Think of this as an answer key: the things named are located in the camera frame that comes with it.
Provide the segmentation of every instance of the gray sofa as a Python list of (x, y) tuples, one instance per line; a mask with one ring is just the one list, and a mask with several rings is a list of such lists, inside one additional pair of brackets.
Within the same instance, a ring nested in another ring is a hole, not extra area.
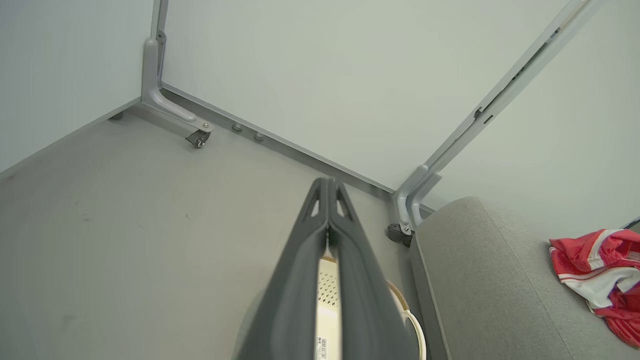
[(477, 197), (419, 226), (410, 253), (432, 359), (640, 359), (558, 281), (550, 237)]

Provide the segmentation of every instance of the red cloth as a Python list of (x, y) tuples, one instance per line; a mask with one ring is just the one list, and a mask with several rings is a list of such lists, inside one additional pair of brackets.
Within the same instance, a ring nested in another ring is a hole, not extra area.
[(560, 281), (584, 297), (622, 341), (640, 347), (640, 234), (603, 229), (549, 242)]

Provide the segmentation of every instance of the gray floor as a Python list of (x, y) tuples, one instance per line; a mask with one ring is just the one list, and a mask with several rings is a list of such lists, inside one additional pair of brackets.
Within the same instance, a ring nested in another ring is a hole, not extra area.
[[(133, 112), (0, 181), (1, 358), (231, 357), (324, 174), (221, 127), (192, 149), (188, 129)], [(348, 191), (419, 315), (407, 249), (383, 232), (388, 199)]]

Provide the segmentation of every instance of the barcode label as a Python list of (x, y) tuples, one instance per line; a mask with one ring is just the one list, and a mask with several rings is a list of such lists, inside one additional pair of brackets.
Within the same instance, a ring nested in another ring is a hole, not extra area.
[(326, 360), (326, 339), (318, 338), (316, 343), (316, 360)]

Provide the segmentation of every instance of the metal leg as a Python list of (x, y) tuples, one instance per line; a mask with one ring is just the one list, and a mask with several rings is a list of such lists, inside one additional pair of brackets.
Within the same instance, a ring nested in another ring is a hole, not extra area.
[(400, 230), (402, 234), (412, 236), (412, 225), (406, 200), (415, 184), (419, 183), (428, 171), (429, 167), (427, 165), (423, 164), (418, 166), (411, 176), (409, 176), (394, 193), (393, 203), (396, 213), (398, 214), (398, 224), (391, 224), (387, 227), (387, 236), (391, 240), (400, 242), (403, 238), (401, 234), (396, 234), (396, 227), (394, 225), (397, 225), (397, 229)]
[(442, 179), (442, 174), (439, 172), (434, 172), (433, 175), (429, 176), (424, 183), (424, 186), (418, 191), (409, 194), (407, 198), (407, 204), (411, 207), (411, 221), (413, 222), (413, 226), (418, 227), (424, 221), (422, 215), (420, 215), (420, 204), (427, 193), (433, 189), (434, 186)]
[(539, 48), (527, 51), (531, 55), (521, 58), (492, 89), (492, 95), (458, 126), (448, 139), (403, 183), (394, 194), (394, 206), (400, 221), (400, 230), (409, 235), (410, 223), (422, 222), (420, 202), (442, 178), (440, 171), (457, 156), (504, 108), (533, 80), (560, 50), (589, 21), (606, 0), (571, 0), (552, 24), (534, 44)]
[(202, 133), (210, 133), (213, 130), (212, 124), (165, 98), (160, 92), (157, 78), (159, 69), (158, 51), (158, 41), (156, 39), (149, 38), (145, 41), (144, 63), (142, 68), (142, 103), (174, 117), (185, 124), (193, 126)]

